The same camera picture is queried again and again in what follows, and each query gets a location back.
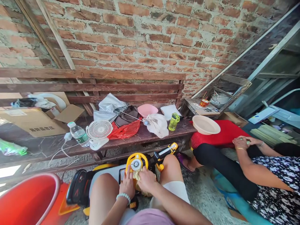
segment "black pants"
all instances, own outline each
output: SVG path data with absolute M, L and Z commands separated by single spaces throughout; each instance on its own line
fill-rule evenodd
M 300 147 L 292 143 L 281 143 L 274 150 L 283 156 L 300 157 Z M 223 155 L 220 149 L 210 144 L 201 144 L 193 151 L 197 161 L 204 166 L 214 167 L 235 187 L 246 201 L 253 201 L 258 193 L 258 186 L 248 180 L 240 165 Z M 264 156 L 256 145 L 247 149 L 250 158 Z

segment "toy steering wheel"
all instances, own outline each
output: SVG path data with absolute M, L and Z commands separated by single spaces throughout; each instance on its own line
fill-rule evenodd
M 133 153 L 131 156 L 128 157 L 127 163 L 126 163 L 126 170 L 125 173 L 127 173 L 128 166 L 131 166 L 130 172 L 137 171 L 138 169 L 143 168 L 143 166 L 146 166 L 148 169 L 148 160 L 147 157 L 142 153 Z

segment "hand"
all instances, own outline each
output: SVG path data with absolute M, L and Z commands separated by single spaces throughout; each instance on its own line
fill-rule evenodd
M 133 199 L 135 195 L 135 190 L 133 186 L 133 173 L 130 172 L 130 166 L 127 169 L 127 172 L 124 175 L 124 179 L 120 184 L 119 194 L 125 193 L 130 199 Z
M 262 145 L 263 144 L 263 141 L 258 140 L 253 137 L 239 136 L 238 138 L 246 138 L 247 141 L 250 141 L 249 145 Z
M 247 150 L 247 148 L 249 147 L 248 145 L 247 145 L 247 140 L 246 140 L 246 138 L 245 137 L 241 137 L 242 138 L 242 140 L 240 139 L 240 138 L 235 138 L 235 139 L 233 139 L 233 143 L 234 143 L 234 145 L 235 145 L 235 149 L 237 150 L 237 149 L 244 149 L 244 150 Z
M 137 182 L 142 191 L 151 193 L 155 185 L 158 184 L 156 181 L 155 174 L 150 170 L 147 170 L 146 167 L 143 167 L 143 171 L 139 173 L 141 180 Z

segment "fan grille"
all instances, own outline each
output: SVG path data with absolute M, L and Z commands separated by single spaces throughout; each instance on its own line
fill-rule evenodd
M 113 126 L 108 120 L 97 120 L 91 122 L 87 133 L 91 138 L 105 138 L 113 131 Z

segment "small white fan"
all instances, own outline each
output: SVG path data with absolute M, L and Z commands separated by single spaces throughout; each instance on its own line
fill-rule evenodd
M 113 126 L 108 120 L 97 120 L 91 122 L 86 131 L 90 137 L 90 148 L 96 151 L 109 141 L 107 136 L 113 131 Z

